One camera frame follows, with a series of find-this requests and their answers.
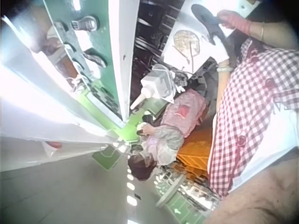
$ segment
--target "person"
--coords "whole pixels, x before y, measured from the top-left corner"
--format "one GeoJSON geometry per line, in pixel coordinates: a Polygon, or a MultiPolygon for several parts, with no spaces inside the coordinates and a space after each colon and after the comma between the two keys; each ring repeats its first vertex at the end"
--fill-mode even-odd
{"type": "Polygon", "coordinates": [[[145,181],[156,166],[175,161],[184,138],[195,128],[205,108],[205,99],[195,90],[189,89],[166,107],[159,127],[144,125],[144,136],[141,137],[141,143],[135,146],[136,151],[141,152],[128,159],[132,176],[145,181]]]}
{"type": "Polygon", "coordinates": [[[205,223],[291,222],[299,207],[298,43],[285,23],[252,23],[230,11],[218,17],[253,38],[232,74],[221,43],[212,52],[225,59],[208,162],[222,201],[205,223]]]}

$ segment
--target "green panel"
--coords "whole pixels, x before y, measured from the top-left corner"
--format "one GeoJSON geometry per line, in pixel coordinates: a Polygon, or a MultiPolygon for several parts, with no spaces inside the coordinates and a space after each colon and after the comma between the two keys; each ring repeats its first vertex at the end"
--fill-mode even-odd
{"type": "Polygon", "coordinates": [[[202,222],[202,218],[205,219],[205,217],[199,212],[191,212],[184,218],[184,220],[182,220],[182,223],[188,222],[189,224],[197,224],[202,222]]]}
{"type": "Polygon", "coordinates": [[[99,110],[85,95],[81,95],[77,99],[107,130],[114,131],[125,141],[135,141],[139,137],[136,134],[136,127],[142,121],[145,110],[140,109],[136,114],[131,115],[129,121],[124,128],[119,128],[106,114],[99,110]]]}
{"type": "Polygon", "coordinates": [[[120,157],[121,153],[112,146],[93,154],[93,158],[107,170],[111,169],[120,157]]]}
{"type": "Polygon", "coordinates": [[[166,204],[171,207],[177,200],[179,200],[179,195],[176,193],[166,204]]]}
{"type": "Polygon", "coordinates": [[[188,201],[179,193],[176,193],[166,204],[173,216],[175,216],[180,223],[202,224],[206,218],[200,212],[189,209],[189,205],[188,201]]]}
{"type": "Polygon", "coordinates": [[[206,219],[206,217],[201,216],[201,217],[199,218],[199,220],[197,221],[196,224],[202,224],[202,223],[204,222],[205,219],[206,219]]]}
{"type": "Polygon", "coordinates": [[[174,211],[175,209],[178,209],[178,212],[174,213],[174,215],[177,217],[178,220],[182,221],[184,217],[186,217],[188,214],[190,214],[190,210],[188,208],[189,203],[185,202],[185,204],[182,207],[172,207],[171,209],[174,211]]]}
{"type": "Polygon", "coordinates": [[[75,58],[82,64],[85,68],[84,73],[88,73],[90,70],[86,68],[88,66],[82,56],[78,39],[72,30],[71,21],[79,20],[87,15],[95,15],[98,17],[100,28],[90,33],[87,32],[92,43],[91,51],[97,52],[107,62],[106,68],[99,68],[101,74],[100,81],[106,90],[113,95],[114,99],[112,100],[119,105],[111,51],[108,0],[80,1],[81,10],[79,11],[75,11],[72,0],[45,0],[45,2],[53,21],[62,21],[68,26],[69,31],[67,33],[59,32],[59,35],[63,41],[69,42],[77,50],[77,52],[72,55],[72,58],[75,58]]]}

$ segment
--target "white wall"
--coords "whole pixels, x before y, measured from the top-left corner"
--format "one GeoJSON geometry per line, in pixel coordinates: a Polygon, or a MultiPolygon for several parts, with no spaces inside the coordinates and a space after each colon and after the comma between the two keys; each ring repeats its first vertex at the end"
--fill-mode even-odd
{"type": "Polygon", "coordinates": [[[109,28],[121,115],[129,118],[133,48],[139,0],[109,0],[109,28]]]}
{"type": "Polygon", "coordinates": [[[104,144],[98,143],[63,143],[62,148],[49,157],[40,141],[2,136],[0,139],[0,171],[38,166],[47,162],[98,152],[105,148],[104,144]]]}
{"type": "MultiPolygon", "coordinates": [[[[1,173],[3,224],[127,224],[127,164],[106,171],[90,155],[1,173]]],[[[135,208],[139,224],[173,224],[145,185],[135,208]]]]}
{"type": "Polygon", "coordinates": [[[42,118],[6,100],[1,105],[1,136],[26,140],[113,143],[117,137],[97,136],[74,124],[60,124],[42,118]]]}

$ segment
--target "red and white checkered fabric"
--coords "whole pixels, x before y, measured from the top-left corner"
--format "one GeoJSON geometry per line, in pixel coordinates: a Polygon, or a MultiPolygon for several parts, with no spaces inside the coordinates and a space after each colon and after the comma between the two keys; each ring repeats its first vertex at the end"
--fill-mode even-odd
{"type": "Polygon", "coordinates": [[[257,151],[273,108],[299,111],[298,51],[248,39],[241,54],[221,100],[211,150],[210,186],[221,197],[257,151]]]}

